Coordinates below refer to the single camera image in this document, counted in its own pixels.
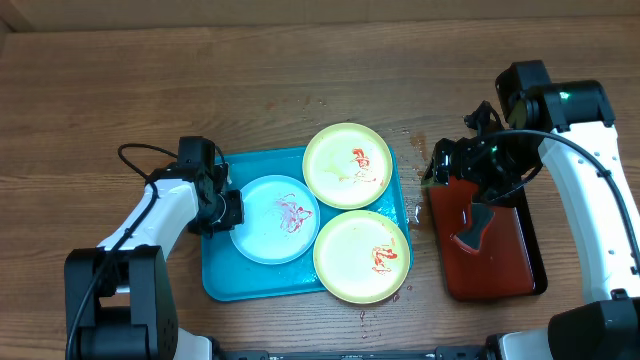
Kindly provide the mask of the pink and black sponge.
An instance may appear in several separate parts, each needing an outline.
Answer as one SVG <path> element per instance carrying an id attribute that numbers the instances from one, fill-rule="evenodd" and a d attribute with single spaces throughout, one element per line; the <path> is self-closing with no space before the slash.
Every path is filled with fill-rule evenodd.
<path id="1" fill-rule="evenodd" d="M 451 235 L 451 239 L 468 253 L 478 253 L 495 212 L 481 203 L 471 203 L 463 212 L 466 222 L 463 229 Z"/>

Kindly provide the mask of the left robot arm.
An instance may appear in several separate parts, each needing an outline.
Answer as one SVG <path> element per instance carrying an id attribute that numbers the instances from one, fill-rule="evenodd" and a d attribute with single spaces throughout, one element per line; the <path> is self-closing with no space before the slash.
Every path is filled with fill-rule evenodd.
<path id="1" fill-rule="evenodd" d="M 219 343 L 179 325 L 167 258 L 183 231 L 212 236 L 243 221 L 229 164 L 201 136 L 143 173 L 144 194 L 123 224 L 64 264 L 65 359 L 222 359 Z"/>

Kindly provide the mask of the light blue round plate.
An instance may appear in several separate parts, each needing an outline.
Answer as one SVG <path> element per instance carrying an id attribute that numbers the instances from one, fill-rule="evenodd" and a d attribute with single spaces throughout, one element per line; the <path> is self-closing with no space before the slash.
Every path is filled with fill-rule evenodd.
<path id="1" fill-rule="evenodd" d="M 243 223 L 230 231 L 236 249 L 264 265 L 303 255 L 320 229 L 315 196 L 301 181 L 284 175 L 255 179 L 241 189 Z"/>

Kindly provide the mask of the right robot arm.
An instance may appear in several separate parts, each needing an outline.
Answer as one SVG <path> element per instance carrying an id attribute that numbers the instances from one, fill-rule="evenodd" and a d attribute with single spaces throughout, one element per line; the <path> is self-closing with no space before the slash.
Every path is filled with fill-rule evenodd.
<path id="1" fill-rule="evenodd" d="M 499 106 L 464 119 L 471 138 L 442 139 L 424 187 L 477 186 L 469 226 L 456 237 L 476 251 L 498 206 L 541 169 L 560 194 L 583 279 L 581 307 L 541 329 L 492 335 L 481 359 L 635 359 L 639 355 L 639 211 L 618 152 L 615 115 L 595 80 L 555 83 L 543 62 L 515 62 L 496 79 Z"/>

